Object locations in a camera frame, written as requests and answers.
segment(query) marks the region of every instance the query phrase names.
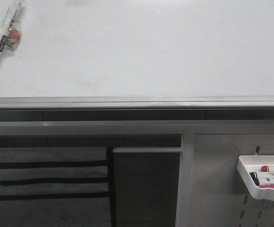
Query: marker holder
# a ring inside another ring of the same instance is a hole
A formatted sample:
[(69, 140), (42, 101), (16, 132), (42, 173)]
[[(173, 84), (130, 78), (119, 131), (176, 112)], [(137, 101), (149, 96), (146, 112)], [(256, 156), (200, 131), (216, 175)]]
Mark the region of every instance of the marker holder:
[(265, 165), (274, 166), (274, 155), (241, 155), (237, 170), (253, 198), (274, 201), (274, 188), (259, 188), (249, 175), (250, 172), (260, 172), (261, 166)]

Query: black stripe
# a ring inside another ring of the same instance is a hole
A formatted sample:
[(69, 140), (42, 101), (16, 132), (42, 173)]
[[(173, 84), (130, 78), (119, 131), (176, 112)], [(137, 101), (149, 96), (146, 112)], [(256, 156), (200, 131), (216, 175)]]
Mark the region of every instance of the black stripe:
[(38, 195), (0, 195), (0, 201), (8, 200), (40, 200), (40, 199), (75, 199), (108, 197), (108, 192), (96, 193), (66, 193), (66, 194), (38, 194)]
[(1, 162), (0, 169), (106, 166), (106, 160), (88, 162)]
[(13, 181), (0, 181), (0, 185), (26, 185), (36, 183), (105, 183), (108, 182), (107, 177), (89, 177), (89, 178), (34, 178)]
[(110, 212), (111, 212), (111, 227), (116, 227), (116, 192), (114, 180), (114, 155), (113, 148), (107, 148), (108, 161), (108, 178), (109, 178), (109, 192), (110, 192)]

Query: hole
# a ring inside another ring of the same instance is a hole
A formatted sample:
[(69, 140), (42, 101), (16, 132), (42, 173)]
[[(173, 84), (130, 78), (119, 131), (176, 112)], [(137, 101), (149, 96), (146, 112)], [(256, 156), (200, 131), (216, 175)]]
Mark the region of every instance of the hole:
[(240, 219), (244, 218), (245, 211), (241, 211)]
[(259, 154), (260, 146), (257, 146), (256, 153)]
[(259, 211), (259, 213), (258, 213), (258, 218), (261, 218), (261, 217), (262, 217), (262, 212), (263, 212), (262, 210)]
[(247, 204), (247, 200), (248, 200), (248, 196), (245, 196), (245, 197), (244, 197), (244, 202), (243, 202), (244, 205)]

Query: white surface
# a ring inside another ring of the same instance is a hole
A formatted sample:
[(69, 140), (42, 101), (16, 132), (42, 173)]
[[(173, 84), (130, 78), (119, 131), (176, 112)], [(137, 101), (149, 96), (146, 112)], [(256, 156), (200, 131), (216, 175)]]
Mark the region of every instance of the white surface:
[(237, 169), (252, 197), (258, 200), (266, 199), (274, 201), (273, 188), (259, 188), (251, 179), (249, 173), (261, 171), (261, 166), (274, 165), (272, 155), (241, 155), (239, 157)]
[[(0, 25), (10, 3), (0, 0)], [(0, 60), (0, 97), (274, 101), (274, 1), (24, 0), (22, 6), (21, 43)]]

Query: dark panel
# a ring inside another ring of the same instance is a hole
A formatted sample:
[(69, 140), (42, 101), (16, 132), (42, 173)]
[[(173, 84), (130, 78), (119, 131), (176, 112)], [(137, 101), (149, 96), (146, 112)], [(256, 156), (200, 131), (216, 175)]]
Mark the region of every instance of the dark panel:
[(44, 111), (46, 121), (204, 120), (205, 110)]
[(114, 153), (118, 227), (174, 227), (180, 153)]
[(206, 120), (274, 120), (274, 109), (207, 110)]
[(0, 110), (0, 122), (43, 121), (42, 111)]
[(181, 135), (48, 135), (50, 147), (181, 147)]
[(0, 148), (46, 148), (47, 136), (0, 136)]

